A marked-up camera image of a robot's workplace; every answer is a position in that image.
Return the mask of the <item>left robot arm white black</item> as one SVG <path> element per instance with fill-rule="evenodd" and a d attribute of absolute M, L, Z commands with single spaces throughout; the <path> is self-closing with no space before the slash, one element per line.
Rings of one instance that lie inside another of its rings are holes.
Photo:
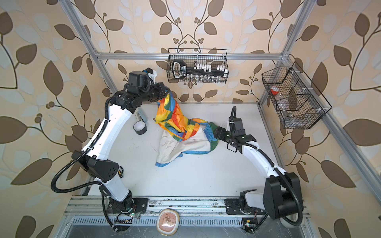
<path fill-rule="evenodd" d="M 105 118 L 100 127 L 80 151 L 73 152 L 72 161 L 52 179 L 51 189 L 56 193 L 69 193 L 90 185 L 98 185 L 101 194 L 119 213 L 134 213 L 136 206 L 132 192 L 123 184 L 118 172 L 119 164 L 109 160 L 109 153 L 119 132 L 128 119 L 144 102 L 157 102 L 170 92 L 164 83 L 155 81 L 157 72 L 151 68 L 133 71 L 124 89 L 117 91 L 105 102 Z M 58 178 L 76 163 L 80 163 L 94 180 L 73 188 L 57 187 Z"/>

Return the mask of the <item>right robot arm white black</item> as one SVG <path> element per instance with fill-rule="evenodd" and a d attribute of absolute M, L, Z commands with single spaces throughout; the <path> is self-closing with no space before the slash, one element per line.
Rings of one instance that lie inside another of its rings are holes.
<path fill-rule="evenodd" d="M 228 128 L 218 127 L 214 137 L 227 144 L 227 149 L 244 155 L 265 179 L 264 190 L 244 190 L 238 197 L 234 209 L 250 215 L 258 209 L 265 212 L 265 217 L 281 219 L 292 228 L 303 223 L 303 198 L 300 179 L 295 173 L 288 173 L 278 166 L 260 148 L 257 140 L 246 134 L 241 118 L 236 116 L 233 107 L 228 119 Z"/>

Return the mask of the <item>rainbow striped jacket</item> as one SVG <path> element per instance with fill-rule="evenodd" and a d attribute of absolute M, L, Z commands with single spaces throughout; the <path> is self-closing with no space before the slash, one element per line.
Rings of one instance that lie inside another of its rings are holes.
<path fill-rule="evenodd" d="M 164 130 L 155 163 L 157 167 L 164 167 L 185 154 L 208 154 L 217 147 L 218 140 L 213 135 L 217 126 L 214 123 L 187 118 L 172 93 L 157 104 L 154 121 Z"/>

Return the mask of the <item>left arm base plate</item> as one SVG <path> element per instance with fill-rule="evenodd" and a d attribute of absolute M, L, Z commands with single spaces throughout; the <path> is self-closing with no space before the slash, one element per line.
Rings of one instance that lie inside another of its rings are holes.
<path fill-rule="evenodd" d="M 114 214 L 131 214 L 131 213 L 142 213 L 147 210 L 148 198 L 127 198 L 123 202 L 118 202 L 113 199 L 109 202 L 108 208 L 111 209 Z"/>

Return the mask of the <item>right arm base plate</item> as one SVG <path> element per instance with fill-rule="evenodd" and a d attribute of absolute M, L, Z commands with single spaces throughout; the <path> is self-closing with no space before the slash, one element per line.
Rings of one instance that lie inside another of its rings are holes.
<path fill-rule="evenodd" d="M 265 215 L 262 209 L 252 208 L 240 204 L 238 198 L 226 198 L 224 200 L 226 213 L 228 215 Z"/>

